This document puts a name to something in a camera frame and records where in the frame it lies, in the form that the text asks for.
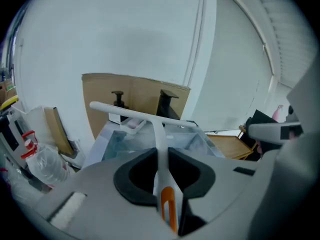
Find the white foam strip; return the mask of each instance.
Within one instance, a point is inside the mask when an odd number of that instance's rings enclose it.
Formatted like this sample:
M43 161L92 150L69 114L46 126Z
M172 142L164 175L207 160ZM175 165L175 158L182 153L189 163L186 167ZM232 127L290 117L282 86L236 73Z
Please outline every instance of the white foam strip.
M85 194L74 192L64 206L53 216L50 223L59 230L64 230L81 207L85 198Z

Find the cardboard sheet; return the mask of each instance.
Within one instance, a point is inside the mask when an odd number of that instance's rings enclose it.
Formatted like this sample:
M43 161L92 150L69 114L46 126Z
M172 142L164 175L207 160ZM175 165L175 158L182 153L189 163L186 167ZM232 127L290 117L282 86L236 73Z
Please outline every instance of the cardboard sheet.
M96 139L106 124L108 115L90 108L90 102L113 105L116 95L111 91L123 91L122 100L131 110L155 115L160 90L173 92L179 98L171 100L171 107L181 117L190 88L152 79L109 73L89 73L82 75L83 98L92 134Z
M15 95L17 95L17 92L11 79L0 82L0 105Z
M52 137L61 154L69 157L75 156L75 151L71 147L64 127L60 121L59 113L56 107L45 107L44 114L46 122L51 131Z

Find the plastic packaging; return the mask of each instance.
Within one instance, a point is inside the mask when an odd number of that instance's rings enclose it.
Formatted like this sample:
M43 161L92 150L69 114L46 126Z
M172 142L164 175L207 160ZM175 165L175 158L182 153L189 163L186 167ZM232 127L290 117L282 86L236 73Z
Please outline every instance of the plastic packaging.
M0 155L0 157L3 159L0 164L1 176L6 182L13 199L28 207L34 207L44 194L31 186L20 170L14 168L5 160L3 155Z
M27 136L34 134L36 144L31 139L24 143L29 150L21 158L25 159L30 172L50 188L64 182L74 171L67 165L66 161L58 154L57 150L49 145L38 144L34 131L29 131L22 135L25 139Z

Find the orange handle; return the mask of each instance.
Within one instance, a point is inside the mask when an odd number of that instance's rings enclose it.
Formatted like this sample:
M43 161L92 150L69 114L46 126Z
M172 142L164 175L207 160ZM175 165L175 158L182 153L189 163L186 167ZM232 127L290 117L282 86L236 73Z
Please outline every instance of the orange handle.
M176 216L176 201L174 189L170 186L165 187L161 191L161 209L162 209L162 219L165 221L165 203L169 204L169 218L170 227L177 233L177 216Z

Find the white bar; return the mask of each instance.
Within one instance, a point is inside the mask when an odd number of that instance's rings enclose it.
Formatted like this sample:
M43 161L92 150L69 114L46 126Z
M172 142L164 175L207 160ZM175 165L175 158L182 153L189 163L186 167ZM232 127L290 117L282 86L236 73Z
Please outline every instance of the white bar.
M122 107L101 103L98 101L91 101L90 108L94 110L106 112L106 113L117 114L117 115L128 117L128 118L139 118L139 119L147 120L150 122L158 121L164 124L175 125L175 126L184 126L184 127L192 127L192 128L197 127L197 125L193 122L175 120L175 119L166 118L166 117L153 115L153 114L146 114L146 113L142 113L134 110L125 109Z

